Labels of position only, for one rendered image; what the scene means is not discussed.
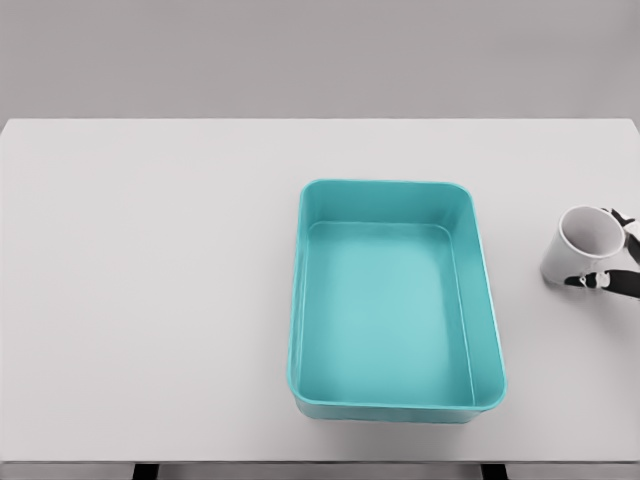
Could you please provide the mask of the white striped right robot hand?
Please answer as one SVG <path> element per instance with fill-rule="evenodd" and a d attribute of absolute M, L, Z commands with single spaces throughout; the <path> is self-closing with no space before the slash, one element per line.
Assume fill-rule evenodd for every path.
<path fill-rule="evenodd" d="M 626 251 L 640 267 L 640 221 L 613 208 L 605 208 L 605 211 L 611 214 L 623 229 Z M 564 284 L 603 290 L 640 300 L 640 271 L 620 269 L 592 271 L 581 276 L 567 277 Z"/>

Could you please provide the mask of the white paper cup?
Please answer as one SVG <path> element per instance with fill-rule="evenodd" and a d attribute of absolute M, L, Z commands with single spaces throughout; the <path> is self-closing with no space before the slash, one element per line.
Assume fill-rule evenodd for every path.
<path fill-rule="evenodd" d="M 580 205 L 560 217 L 540 265 L 545 281 L 563 285 L 568 277 L 583 276 L 620 253 L 626 234 L 614 216 Z"/>

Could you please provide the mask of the teal rectangular plastic basket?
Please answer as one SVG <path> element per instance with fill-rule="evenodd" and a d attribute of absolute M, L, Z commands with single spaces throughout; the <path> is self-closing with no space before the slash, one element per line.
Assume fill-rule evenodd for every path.
<path fill-rule="evenodd" d="M 301 191 L 287 381 L 319 420 L 463 424 L 507 378 L 473 198 L 450 182 Z"/>

